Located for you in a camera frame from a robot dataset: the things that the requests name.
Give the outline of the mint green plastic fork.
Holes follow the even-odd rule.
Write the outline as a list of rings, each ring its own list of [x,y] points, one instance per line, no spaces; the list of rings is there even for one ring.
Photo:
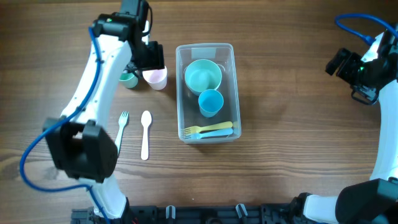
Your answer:
[[[115,145],[117,147],[118,154],[120,153],[120,149],[121,149],[124,128],[128,125],[128,123],[129,123],[129,112],[123,111],[119,117],[119,121],[118,121],[119,130],[118,130],[118,134],[117,134],[116,140],[115,140]]]

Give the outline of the blue plastic cup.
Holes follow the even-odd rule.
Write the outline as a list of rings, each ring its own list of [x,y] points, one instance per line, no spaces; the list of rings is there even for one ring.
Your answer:
[[[200,113],[210,118],[215,116],[224,105],[223,95],[217,90],[205,90],[198,97],[198,105]]]

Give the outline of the green plastic bowl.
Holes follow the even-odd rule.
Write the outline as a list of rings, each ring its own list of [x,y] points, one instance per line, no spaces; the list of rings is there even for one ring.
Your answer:
[[[184,79],[188,89],[199,96],[205,90],[217,90],[221,85],[223,75],[216,63],[207,59],[199,59],[185,69]]]

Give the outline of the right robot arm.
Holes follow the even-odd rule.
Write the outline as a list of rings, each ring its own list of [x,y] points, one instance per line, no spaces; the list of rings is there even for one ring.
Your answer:
[[[300,194],[299,214],[317,223],[397,223],[397,25],[371,41],[360,56],[338,51],[326,72],[350,84],[356,101],[379,102],[381,128],[377,156],[366,182],[345,187],[337,196]]]

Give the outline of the green plastic cup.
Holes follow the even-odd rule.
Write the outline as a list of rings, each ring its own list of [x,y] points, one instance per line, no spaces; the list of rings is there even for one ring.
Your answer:
[[[138,84],[139,79],[133,73],[123,73],[120,78],[119,82],[125,88],[134,88]]]

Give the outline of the pink plastic cup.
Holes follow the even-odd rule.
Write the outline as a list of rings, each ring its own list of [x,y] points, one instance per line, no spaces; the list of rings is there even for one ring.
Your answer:
[[[167,67],[159,70],[148,70],[142,73],[144,80],[154,90],[162,90],[167,85]]]

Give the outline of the cream plastic spoon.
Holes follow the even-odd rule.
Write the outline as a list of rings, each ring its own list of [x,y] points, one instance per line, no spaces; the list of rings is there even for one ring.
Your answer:
[[[141,116],[141,124],[143,127],[141,159],[146,161],[149,158],[149,127],[152,124],[152,115],[149,111],[144,111]]]

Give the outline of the yellow plastic fork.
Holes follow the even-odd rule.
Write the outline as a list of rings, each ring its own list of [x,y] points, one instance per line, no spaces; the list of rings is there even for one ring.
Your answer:
[[[212,131],[212,130],[219,130],[219,129],[225,129],[225,128],[232,128],[232,127],[233,127],[233,123],[231,121],[225,121],[222,123],[212,124],[209,126],[191,126],[191,127],[185,128],[182,131],[182,133],[184,135],[188,135],[188,134],[200,133],[203,131]]]

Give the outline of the light blue plastic fork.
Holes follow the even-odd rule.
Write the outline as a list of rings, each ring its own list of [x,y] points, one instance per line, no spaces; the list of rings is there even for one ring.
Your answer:
[[[203,138],[210,138],[210,137],[219,137],[219,136],[228,136],[230,134],[233,134],[233,129],[232,128],[224,128],[224,129],[219,129],[216,131],[210,131],[207,133],[195,133],[195,134],[189,134],[184,137],[184,139],[203,139]]]

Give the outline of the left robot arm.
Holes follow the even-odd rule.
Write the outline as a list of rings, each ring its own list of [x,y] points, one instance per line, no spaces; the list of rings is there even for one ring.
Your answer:
[[[89,28],[91,53],[73,98],[58,119],[49,118],[43,126],[55,167],[88,189],[102,220],[132,220],[113,174],[119,149],[106,125],[123,71],[164,68],[162,45],[144,40],[152,28],[150,18],[147,1],[123,0],[120,11],[99,15]]]

